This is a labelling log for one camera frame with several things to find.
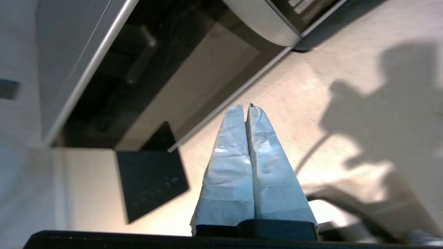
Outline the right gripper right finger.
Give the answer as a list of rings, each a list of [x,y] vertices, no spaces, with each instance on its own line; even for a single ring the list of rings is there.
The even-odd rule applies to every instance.
[[[261,107],[249,105],[246,132],[253,168],[255,218],[317,225],[275,129]]]

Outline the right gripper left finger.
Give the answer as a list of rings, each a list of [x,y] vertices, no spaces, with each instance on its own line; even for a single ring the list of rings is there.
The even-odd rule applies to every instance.
[[[230,107],[220,128],[190,221],[191,233],[203,227],[236,228],[255,217],[253,169],[248,151],[244,108]]]

